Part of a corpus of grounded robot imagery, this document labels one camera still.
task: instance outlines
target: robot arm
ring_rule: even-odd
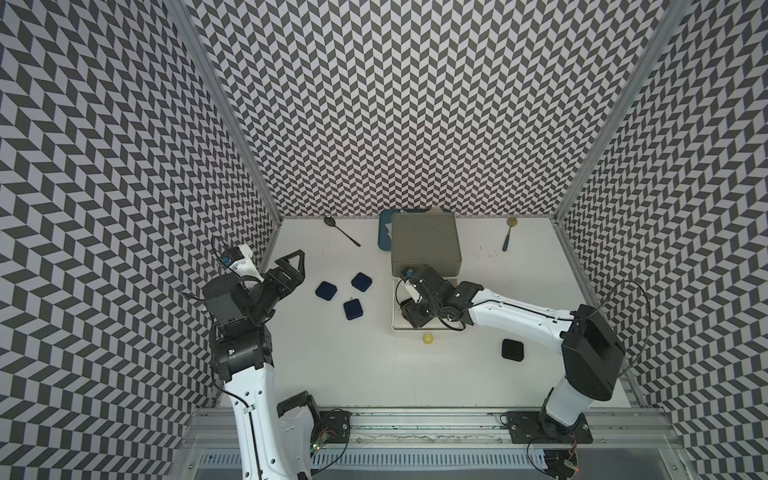
[[[594,400],[611,399],[625,351],[594,308],[581,305],[574,312],[556,310],[501,296],[477,283],[461,282],[454,287],[429,266],[403,270],[401,278],[411,298],[400,309],[414,328],[433,318],[443,323],[493,326],[563,356],[565,374],[539,413],[541,427],[548,434],[568,435]]]
[[[276,403],[272,339],[265,325],[277,302],[304,281],[304,252],[278,259],[277,267],[261,276],[250,249],[243,247],[220,258],[232,273],[203,288],[216,323],[210,339],[214,370],[231,397],[243,478],[312,478],[310,444],[319,421],[317,407],[307,392]],[[298,268],[290,264],[296,257]]]
[[[243,246],[229,249],[220,261],[232,272],[203,288],[215,320],[210,339],[214,369],[225,382],[224,392],[232,397],[243,478],[311,479],[310,444],[319,413],[307,392],[275,403],[272,340],[265,325],[277,302],[304,281],[304,252],[278,259],[263,276],[249,253]],[[295,257],[297,268],[290,264]],[[428,266],[404,271],[402,280],[412,298],[400,307],[416,329],[435,317],[494,326],[563,356],[565,375],[538,416],[541,429],[552,438],[570,435],[593,400],[611,398],[624,347],[595,309],[544,308],[503,297],[477,283],[454,287]]]

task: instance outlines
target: wall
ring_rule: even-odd
[[[766,18],[694,2],[565,220],[599,295],[653,297],[637,379],[703,478],[768,478]],[[640,299],[611,303],[632,355]]]
[[[665,3],[188,0],[286,215],[554,212]]]
[[[160,478],[215,393],[178,292],[274,228],[161,5],[0,2],[2,478]]]

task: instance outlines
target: metal grate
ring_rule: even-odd
[[[240,450],[205,449],[198,468],[240,468]]]
[[[531,449],[536,466],[545,468],[544,451]],[[321,451],[312,458],[312,468],[322,468],[337,457]],[[240,468],[237,449],[207,449],[200,468]],[[330,468],[348,470],[469,470],[520,469],[533,465],[525,449],[348,449]]]

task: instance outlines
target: gray box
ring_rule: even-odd
[[[462,251],[454,214],[392,215],[392,276],[422,265],[441,276],[458,276]]]

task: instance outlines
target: blue square coaster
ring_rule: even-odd
[[[346,314],[347,320],[353,320],[358,317],[362,316],[362,305],[360,305],[360,300],[355,298],[354,300],[350,300],[349,302],[344,303],[344,313]]]
[[[336,285],[328,282],[320,282],[320,286],[315,290],[315,295],[319,296],[323,300],[331,300],[336,295]]]
[[[368,287],[371,286],[371,283],[373,283],[371,277],[365,275],[364,273],[358,273],[355,275],[355,278],[352,279],[352,286],[361,292],[368,290]]]

